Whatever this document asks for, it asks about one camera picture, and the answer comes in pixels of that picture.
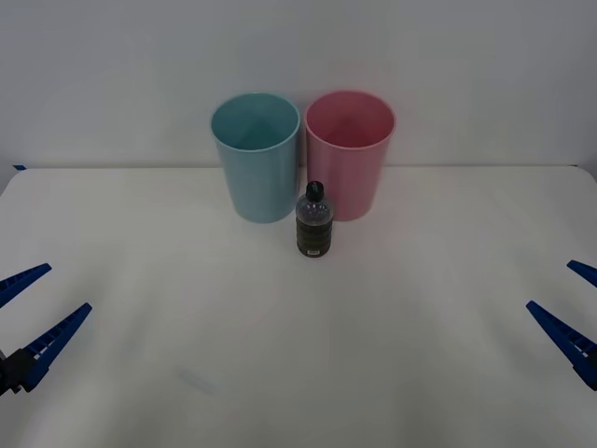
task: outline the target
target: cup rim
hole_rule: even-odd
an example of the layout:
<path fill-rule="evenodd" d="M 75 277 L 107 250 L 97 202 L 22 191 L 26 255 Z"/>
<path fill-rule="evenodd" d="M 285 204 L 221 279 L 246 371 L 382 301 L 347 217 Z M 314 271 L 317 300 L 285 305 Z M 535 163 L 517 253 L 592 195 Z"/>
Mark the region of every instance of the cup rim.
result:
<path fill-rule="evenodd" d="M 272 96 L 274 98 L 277 98 L 279 100 L 285 101 L 287 102 L 289 105 L 292 106 L 292 108 L 295 110 L 295 114 L 297 114 L 297 126 L 295 127 L 294 131 L 292 133 L 290 133 L 290 135 L 288 135 L 286 137 L 286 139 L 284 139 L 282 142 L 277 143 L 271 147 L 262 147 L 260 149 L 240 149 L 238 147 L 231 147 L 230 145 L 227 145 L 226 143 L 222 142 L 219 138 L 217 138 L 217 136 L 214 133 L 214 116 L 215 113 L 220 109 L 220 107 L 222 107 L 223 105 L 226 105 L 227 103 L 231 102 L 232 100 L 236 100 L 237 98 L 242 98 L 244 96 L 250 96 L 250 95 L 267 95 L 267 96 Z M 241 93 L 239 95 L 234 95 L 231 96 L 229 99 L 224 100 L 222 103 L 220 103 L 214 110 L 214 112 L 212 113 L 212 117 L 209 120 L 209 130 L 212 133 L 212 136 L 214 137 L 214 139 L 216 140 L 216 142 L 218 144 L 220 144 L 223 147 L 226 147 L 227 149 L 232 149 L 233 151 L 237 151 L 237 152 L 246 152 L 246 153 L 258 153 L 258 152 L 266 152 L 266 151 L 271 151 L 276 149 L 277 147 L 280 147 L 281 145 L 284 145 L 285 143 L 289 142 L 299 131 L 300 129 L 300 112 L 299 109 L 294 105 L 294 103 L 292 101 L 290 101 L 288 98 L 286 98 L 283 95 L 278 95 L 277 93 L 270 93 L 268 91 L 249 91 L 247 93 Z"/>
<path fill-rule="evenodd" d="M 314 133 L 312 131 L 311 127 L 309 126 L 309 121 L 307 120 L 307 116 L 309 115 L 309 111 L 311 110 L 311 108 L 314 106 L 315 103 L 317 103 L 319 100 L 326 98 L 327 96 L 334 95 L 336 93 L 362 93 L 362 94 L 365 94 L 366 96 L 375 98 L 376 100 L 380 101 L 383 105 L 385 105 L 388 108 L 388 110 L 392 114 L 392 119 L 394 121 L 392 130 L 379 142 L 376 142 L 372 145 L 367 145 L 366 147 L 342 147 L 340 145 L 334 145 L 333 143 L 327 142 L 326 140 L 324 140 L 323 138 L 321 138 L 319 135 L 317 135 L 316 133 Z M 329 147 L 334 147 L 336 149 L 345 149 L 347 151 L 364 151 L 367 149 L 371 149 L 373 147 L 377 147 L 377 146 L 387 142 L 388 140 L 390 140 L 390 138 L 392 138 L 392 135 L 394 135 L 394 131 L 396 130 L 396 126 L 397 126 L 397 122 L 398 122 L 398 120 L 396 118 L 396 113 L 394 112 L 394 109 L 388 104 L 387 101 L 382 99 L 380 96 L 371 93 L 370 91 L 361 91 L 359 89 L 339 89 L 336 91 L 329 91 L 328 93 L 324 93 L 323 95 L 320 95 L 317 98 L 315 98 L 311 102 L 309 107 L 307 107 L 307 110 L 305 110 L 305 129 L 307 130 L 307 133 L 310 136 L 312 136 L 315 140 L 317 140 L 325 145 L 328 145 Z"/>

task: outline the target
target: white wall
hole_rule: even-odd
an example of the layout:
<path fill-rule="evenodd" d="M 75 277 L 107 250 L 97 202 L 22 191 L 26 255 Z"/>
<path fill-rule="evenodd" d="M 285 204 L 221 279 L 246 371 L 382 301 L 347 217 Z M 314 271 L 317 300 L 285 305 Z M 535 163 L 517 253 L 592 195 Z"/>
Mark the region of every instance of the white wall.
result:
<path fill-rule="evenodd" d="M 595 0 L 4 0 L 0 154 L 211 164 L 240 91 L 378 92 L 391 163 L 597 159 Z"/>

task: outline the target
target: dark liquid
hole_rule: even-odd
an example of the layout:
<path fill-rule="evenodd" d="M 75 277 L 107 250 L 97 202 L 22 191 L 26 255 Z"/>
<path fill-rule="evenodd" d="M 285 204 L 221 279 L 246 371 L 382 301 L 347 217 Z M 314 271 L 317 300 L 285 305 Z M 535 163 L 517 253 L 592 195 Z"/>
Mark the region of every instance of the dark liquid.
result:
<path fill-rule="evenodd" d="M 308 226 L 297 218 L 297 247 L 306 257 L 324 256 L 332 243 L 332 221 L 323 226 Z"/>

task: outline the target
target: bottle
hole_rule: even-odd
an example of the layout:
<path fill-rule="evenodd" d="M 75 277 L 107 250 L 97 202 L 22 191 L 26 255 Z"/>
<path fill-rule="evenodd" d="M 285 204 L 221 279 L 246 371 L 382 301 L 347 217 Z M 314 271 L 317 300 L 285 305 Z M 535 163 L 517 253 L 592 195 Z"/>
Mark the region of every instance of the bottle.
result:
<path fill-rule="evenodd" d="M 324 197 L 324 186 L 313 181 L 297 202 L 297 247 L 306 257 L 324 256 L 332 243 L 334 208 Z"/>

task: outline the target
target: bottle cap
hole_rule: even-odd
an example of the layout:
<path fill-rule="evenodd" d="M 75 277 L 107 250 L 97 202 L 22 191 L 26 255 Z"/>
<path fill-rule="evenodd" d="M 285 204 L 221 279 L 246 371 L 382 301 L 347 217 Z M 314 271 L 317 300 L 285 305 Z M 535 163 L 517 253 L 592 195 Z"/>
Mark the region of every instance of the bottle cap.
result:
<path fill-rule="evenodd" d="M 307 199 L 312 203 L 318 203 L 324 199 L 324 184 L 314 180 L 307 184 Z"/>

